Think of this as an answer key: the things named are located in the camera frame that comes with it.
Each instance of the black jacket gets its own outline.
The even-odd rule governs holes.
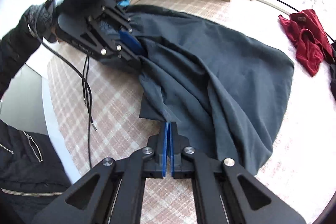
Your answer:
[[[0,97],[40,46],[30,34],[28,12],[0,43]],[[48,136],[19,131],[0,120],[1,223],[31,223],[37,212],[69,186]]]

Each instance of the person's arm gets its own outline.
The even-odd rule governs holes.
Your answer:
[[[40,5],[31,6],[22,15],[18,25],[0,40],[0,98],[9,87],[16,73],[40,46],[40,42],[33,36],[33,32],[28,27],[29,23],[31,30],[33,30],[34,18],[37,17],[37,11],[40,8]],[[39,33],[42,33],[51,25],[50,20],[51,18],[46,19],[45,13],[42,13],[37,24]]]

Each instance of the triangular cutout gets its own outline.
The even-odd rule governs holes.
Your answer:
[[[271,199],[256,188],[244,176],[238,176],[238,181],[243,188],[246,198],[252,210],[256,211],[271,203]]]
[[[80,210],[85,210],[89,204],[92,193],[97,185],[100,175],[94,175],[81,188],[67,198],[66,203]]]

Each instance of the beige cloth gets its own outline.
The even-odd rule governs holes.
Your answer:
[[[322,63],[310,77],[295,59],[295,49],[278,23],[279,11],[257,1],[140,0],[204,17],[236,29],[285,52],[295,63],[293,86],[282,127],[270,160],[257,178],[312,223],[336,190],[333,160],[336,146],[333,128],[336,104],[329,91],[329,69]],[[80,71],[85,55],[68,44],[60,53]],[[48,79],[59,129],[75,165],[88,171],[87,110],[81,79],[57,57],[48,65]],[[142,87],[134,75],[90,61],[88,82],[92,90],[91,129],[93,164],[110,156],[128,157],[144,147],[159,123],[138,118]],[[146,180],[142,223],[196,223],[190,180]]]

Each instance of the gray garment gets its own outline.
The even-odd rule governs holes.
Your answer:
[[[214,22],[150,5],[130,6],[133,35],[147,50],[140,117],[177,122],[208,156],[250,173],[272,154],[294,65],[278,49]]]

